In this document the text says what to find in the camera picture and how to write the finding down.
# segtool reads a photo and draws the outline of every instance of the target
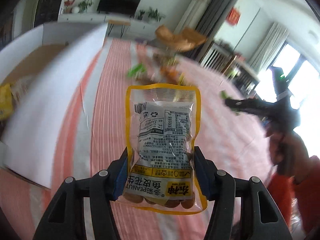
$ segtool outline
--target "person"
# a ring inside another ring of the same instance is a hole
[[[303,140],[295,132],[283,135],[268,131],[267,137],[270,137],[271,161],[278,165],[267,189],[287,225],[290,224],[291,199],[297,198],[303,229],[308,235],[320,226],[320,160],[317,156],[309,157]]]

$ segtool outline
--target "curtain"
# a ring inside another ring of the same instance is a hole
[[[196,31],[205,35],[208,38],[210,44],[214,35],[217,33],[222,23],[226,19],[228,13],[234,6],[237,0],[211,0],[208,8],[204,12],[199,24],[196,27]],[[193,49],[185,54],[186,57],[195,59],[201,51],[203,45]]]
[[[256,73],[265,71],[268,68],[288,35],[289,31],[286,27],[277,22],[272,24],[262,44],[248,62]]]
[[[208,7],[210,0],[192,0],[174,33],[180,33],[184,27],[195,29]]]

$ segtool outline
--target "barcode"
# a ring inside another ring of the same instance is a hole
[[[134,105],[134,111],[138,114],[140,114],[142,111],[144,111],[147,107],[147,102],[145,103],[138,103]]]

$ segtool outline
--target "tv cabinet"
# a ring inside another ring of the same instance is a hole
[[[126,30],[129,37],[141,37],[148,40],[155,39],[155,31],[161,23],[151,24],[145,21],[129,18],[121,15],[100,14],[100,13],[70,13],[61,14],[58,22],[85,22],[85,23],[107,23],[109,20],[130,22],[131,25]]]

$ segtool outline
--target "black object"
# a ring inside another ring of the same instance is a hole
[[[4,25],[0,26],[0,50],[12,41],[13,13]]]
[[[288,83],[281,68],[271,67],[275,93],[279,100],[275,103],[262,101],[261,99],[233,100],[226,99],[225,104],[237,111],[266,117],[273,130],[284,134],[293,131],[300,125],[300,112],[293,109],[288,93]]]
[[[14,231],[7,218],[5,217],[1,207],[0,207],[0,234],[1,239],[5,240],[21,240],[21,238]]]
[[[119,160],[92,178],[66,178],[44,212],[33,240],[86,239],[84,197],[90,198],[95,239],[120,240],[110,201],[115,201],[124,190],[127,164],[125,149]],[[202,194],[215,201],[205,240],[230,239],[235,197],[241,197],[240,239],[292,239],[278,207],[257,177],[235,179],[217,170],[199,147],[195,147],[194,164]]]
[[[39,0],[34,27],[45,22],[57,21],[62,0]]]
[[[108,32],[108,36],[110,35],[110,33],[111,33],[112,29],[113,29],[113,26],[114,26],[114,24],[111,23],[110,28],[109,28],[109,32]],[[125,26],[126,26],[126,25],[121,25],[121,35],[120,35],[120,38],[122,38],[122,36],[123,36],[124,30],[125,30]]]
[[[140,0],[100,0],[97,11],[134,16]]]
[[[283,134],[283,138],[286,134],[293,131],[294,128],[300,125],[300,112],[297,109],[293,109],[290,103],[290,93],[288,90],[288,80],[284,76],[282,68],[270,67],[272,71],[273,86],[277,95],[278,101],[275,103],[269,103],[262,101],[261,99],[245,99],[245,100],[233,100],[226,99],[225,104],[232,109],[241,112],[247,112],[249,114],[255,114],[259,117],[266,117],[270,122],[270,129]],[[283,160],[277,164],[277,172],[280,175],[292,174],[292,167],[294,163],[293,149],[287,144],[279,143],[278,154],[283,155]]]

